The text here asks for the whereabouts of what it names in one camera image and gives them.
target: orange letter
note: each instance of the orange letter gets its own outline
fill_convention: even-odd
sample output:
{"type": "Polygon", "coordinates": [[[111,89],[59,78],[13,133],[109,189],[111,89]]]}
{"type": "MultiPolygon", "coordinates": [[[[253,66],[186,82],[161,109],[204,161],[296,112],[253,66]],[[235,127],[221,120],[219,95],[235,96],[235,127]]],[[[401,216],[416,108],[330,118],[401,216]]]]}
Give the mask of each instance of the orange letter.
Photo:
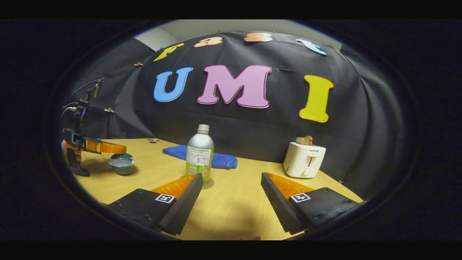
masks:
{"type": "Polygon", "coordinates": [[[306,75],[304,79],[310,85],[310,91],[306,107],[300,110],[299,116],[320,123],[327,122],[329,119],[329,115],[326,114],[327,98],[329,89],[333,88],[334,84],[325,78],[313,75],[306,75]]]}
{"type": "Polygon", "coordinates": [[[212,38],[207,38],[200,40],[198,43],[196,43],[193,47],[198,48],[198,47],[204,47],[206,45],[216,45],[222,43],[221,39],[222,37],[212,37],[212,38]]]}
{"type": "Polygon", "coordinates": [[[184,45],[184,43],[180,43],[180,44],[173,45],[172,47],[168,47],[168,48],[164,49],[164,51],[159,55],[159,57],[157,57],[153,62],[165,58],[168,53],[172,53],[174,50],[176,50],[177,47],[180,47],[180,46],[183,46],[183,45],[184,45]]]}
{"type": "Polygon", "coordinates": [[[246,42],[269,42],[272,41],[271,34],[266,32],[253,32],[247,34],[247,37],[244,38],[246,42]]]}

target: black fabric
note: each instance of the black fabric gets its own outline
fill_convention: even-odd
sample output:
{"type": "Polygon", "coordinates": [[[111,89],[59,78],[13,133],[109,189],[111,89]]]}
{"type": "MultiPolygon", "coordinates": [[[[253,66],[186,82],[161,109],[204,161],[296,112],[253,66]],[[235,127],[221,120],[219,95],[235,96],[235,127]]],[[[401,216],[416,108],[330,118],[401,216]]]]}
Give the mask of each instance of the black fabric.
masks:
{"type": "MultiPolygon", "coordinates": [[[[323,56],[298,42],[296,36],[270,33],[273,41],[246,42],[248,33],[228,32],[186,40],[156,62],[153,60],[164,49],[156,53],[133,50],[137,59],[120,61],[119,51],[111,51],[102,58],[107,63],[97,62],[88,69],[100,74],[85,77],[93,80],[104,75],[105,83],[100,98],[91,102],[93,120],[82,131],[100,138],[156,136],[182,145],[196,133],[198,124],[208,124],[217,153],[272,162],[283,162],[289,142],[296,137],[311,135],[315,145],[327,148],[321,170],[363,199],[370,198],[399,174],[400,156],[407,149],[404,142],[409,136],[404,127],[412,117],[403,115],[409,100],[399,98],[403,95],[401,82],[392,72],[384,71],[346,45],[335,50],[310,40],[327,53],[323,56]],[[223,38],[222,43],[193,48],[200,40],[217,36],[223,38]],[[138,60],[144,63],[142,67],[133,66],[138,60]],[[219,90],[215,91],[219,98],[216,104],[198,103],[207,79],[204,68],[212,65],[225,65],[235,78],[250,65],[271,67],[266,77],[269,107],[238,105],[236,99],[242,89],[229,104],[224,103],[219,90]],[[176,71],[184,67],[194,69],[187,76],[182,94],[171,102],[156,101],[156,76],[172,72],[165,85],[168,93],[174,89],[176,71]],[[111,75],[116,83],[111,82],[111,75]],[[328,96],[327,122],[299,116],[309,92],[305,75],[320,76],[334,84],[328,96]],[[107,107],[115,112],[102,112],[107,107]]],[[[138,45],[137,40],[130,40],[121,49],[130,52],[138,45]]]]}

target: letter m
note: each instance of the letter m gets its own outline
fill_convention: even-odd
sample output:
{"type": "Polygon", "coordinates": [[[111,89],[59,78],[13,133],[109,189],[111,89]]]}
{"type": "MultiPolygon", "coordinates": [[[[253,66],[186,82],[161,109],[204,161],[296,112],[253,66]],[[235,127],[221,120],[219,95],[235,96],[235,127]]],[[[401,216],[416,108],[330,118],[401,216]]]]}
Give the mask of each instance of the letter m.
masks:
{"type": "Polygon", "coordinates": [[[261,65],[248,66],[237,78],[225,65],[214,65],[204,69],[208,75],[204,87],[204,93],[197,99],[201,104],[215,104],[218,97],[215,96],[217,87],[223,101],[229,104],[241,88],[244,88],[242,96],[237,103],[245,107],[266,108],[269,101],[265,98],[266,76],[271,68],[261,65]]]}

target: white toaster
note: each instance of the white toaster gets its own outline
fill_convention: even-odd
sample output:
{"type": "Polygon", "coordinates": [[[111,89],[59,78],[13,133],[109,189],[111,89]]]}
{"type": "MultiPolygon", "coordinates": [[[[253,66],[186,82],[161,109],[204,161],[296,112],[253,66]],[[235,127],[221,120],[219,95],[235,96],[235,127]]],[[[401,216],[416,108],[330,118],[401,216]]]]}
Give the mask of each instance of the white toaster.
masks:
{"type": "Polygon", "coordinates": [[[291,142],[282,167],[286,174],[291,177],[314,178],[321,167],[325,154],[326,149],[324,147],[291,142]]]}

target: blue letter u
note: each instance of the blue letter u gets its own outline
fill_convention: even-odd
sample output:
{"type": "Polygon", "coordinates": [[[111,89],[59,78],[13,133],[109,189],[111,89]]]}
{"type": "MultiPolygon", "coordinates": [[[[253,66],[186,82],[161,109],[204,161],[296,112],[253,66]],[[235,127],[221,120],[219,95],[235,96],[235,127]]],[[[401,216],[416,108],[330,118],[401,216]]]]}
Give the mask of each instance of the blue letter u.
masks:
{"type": "Polygon", "coordinates": [[[185,67],[176,71],[178,78],[176,79],[175,88],[169,93],[165,92],[165,84],[167,83],[167,78],[172,74],[172,72],[166,71],[157,75],[156,86],[154,86],[154,99],[159,102],[170,102],[177,99],[181,93],[183,93],[186,77],[191,70],[193,70],[192,67],[185,67]]]}

